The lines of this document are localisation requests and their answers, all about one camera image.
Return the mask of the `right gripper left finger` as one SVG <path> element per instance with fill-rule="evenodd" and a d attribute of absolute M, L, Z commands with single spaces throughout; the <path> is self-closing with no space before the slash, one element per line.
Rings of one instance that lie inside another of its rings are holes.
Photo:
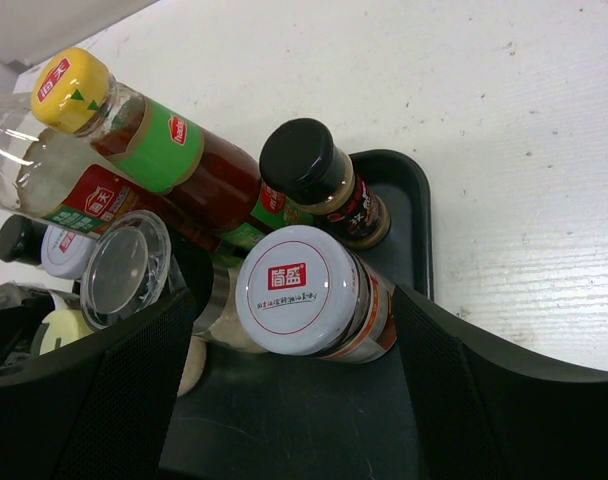
<path fill-rule="evenodd" d="M 0 479 L 158 479 L 197 303 L 179 290 L 0 369 Z"/>

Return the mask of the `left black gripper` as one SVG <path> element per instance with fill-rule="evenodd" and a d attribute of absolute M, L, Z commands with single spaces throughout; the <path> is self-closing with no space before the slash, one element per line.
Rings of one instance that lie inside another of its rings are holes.
<path fill-rule="evenodd" d="M 33 356 L 33 340 L 48 314 L 78 307 L 79 296 L 72 292 L 13 282 L 1 284 L 0 369 Z"/>

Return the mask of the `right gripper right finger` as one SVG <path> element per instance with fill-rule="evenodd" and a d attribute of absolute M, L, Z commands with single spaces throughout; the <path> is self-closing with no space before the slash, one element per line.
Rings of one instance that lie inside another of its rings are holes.
<path fill-rule="evenodd" d="M 433 479 L 608 479 L 608 371 L 553 359 L 397 286 L 398 346 Z"/>

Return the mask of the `small dark pepper bottle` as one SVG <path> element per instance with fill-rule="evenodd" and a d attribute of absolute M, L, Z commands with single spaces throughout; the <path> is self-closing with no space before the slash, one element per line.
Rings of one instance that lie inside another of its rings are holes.
<path fill-rule="evenodd" d="M 0 228 L 0 260 L 41 265 L 41 247 L 47 225 L 21 215 L 11 215 Z"/>

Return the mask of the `red-label lid brown jar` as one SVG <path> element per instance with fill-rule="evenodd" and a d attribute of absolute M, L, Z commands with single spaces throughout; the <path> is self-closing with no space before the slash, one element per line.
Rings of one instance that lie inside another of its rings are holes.
<path fill-rule="evenodd" d="M 41 266 L 53 277 L 79 280 L 95 246 L 94 239 L 48 226 L 41 244 Z"/>

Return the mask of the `silver-lid white powder jar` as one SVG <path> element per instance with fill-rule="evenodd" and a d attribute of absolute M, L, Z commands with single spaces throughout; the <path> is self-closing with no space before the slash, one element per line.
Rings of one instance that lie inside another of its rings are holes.
<path fill-rule="evenodd" d="M 186 288 L 195 304 L 192 334 L 252 354 L 265 349 L 241 325 L 235 289 L 243 255 L 226 247 L 210 253 L 158 215 L 136 210 L 100 237 L 81 279 L 81 306 L 98 331 Z"/>

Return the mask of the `tall black-cap sauce bottle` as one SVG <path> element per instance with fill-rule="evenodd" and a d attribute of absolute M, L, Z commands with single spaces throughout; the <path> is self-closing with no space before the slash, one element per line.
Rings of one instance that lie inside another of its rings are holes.
<path fill-rule="evenodd" d="M 97 238 L 154 204 L 84 142 L 37 121 L 28 93 L 0 94 L 0 209 Z"/>

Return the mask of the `red-label lid spice jar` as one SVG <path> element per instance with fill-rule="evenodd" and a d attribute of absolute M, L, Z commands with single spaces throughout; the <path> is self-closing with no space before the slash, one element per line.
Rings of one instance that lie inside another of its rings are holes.
<path fill-rule="evenodd" d="M 393 289 L 330 234 L 295 225 L 250 251 L 235 302 L 245 331 L 271 353 L 362 364 L 397 340 Z"/>

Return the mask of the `yellow-cap red sauce bottle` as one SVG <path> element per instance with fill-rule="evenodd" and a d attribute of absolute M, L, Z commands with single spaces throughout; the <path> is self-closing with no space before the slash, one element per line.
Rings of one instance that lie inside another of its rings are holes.
<path fill-rule="evenodd" d="M 81 48 L 48 62 L 34 84 L 31 110 L 236 247 L 250 250 L 280 228 L 313 222 L 262 179 L 244 150 L 117 81 Z"/>

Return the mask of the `small black-cap spice bottle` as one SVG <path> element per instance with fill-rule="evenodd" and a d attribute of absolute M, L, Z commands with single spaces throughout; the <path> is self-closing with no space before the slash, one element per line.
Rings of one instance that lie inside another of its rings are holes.
<path fill-rule="evenodd" d="M 345 246 L 366 250 L 388 234 L 388 207 L 322 122 L 297 118 L 280 125 L 262 147 L 259 168 L 270 188 Z"/>

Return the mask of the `yellow-cap white powder jar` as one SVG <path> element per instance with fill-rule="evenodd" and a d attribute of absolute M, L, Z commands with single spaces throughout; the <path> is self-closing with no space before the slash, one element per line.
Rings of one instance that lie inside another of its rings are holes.
<path fill-rule="evenodd" d="M 44 355 L 92 333 L 93 330 L 88 326 L 80 310 L 56 309 L 41 321 L 32 340 L 30 354 L 33 357 Z M 197 385 L 204 372 L 206 360 L 206 342 L 197 337 L 192 337 L 177 397 L 186 395 Z"/>

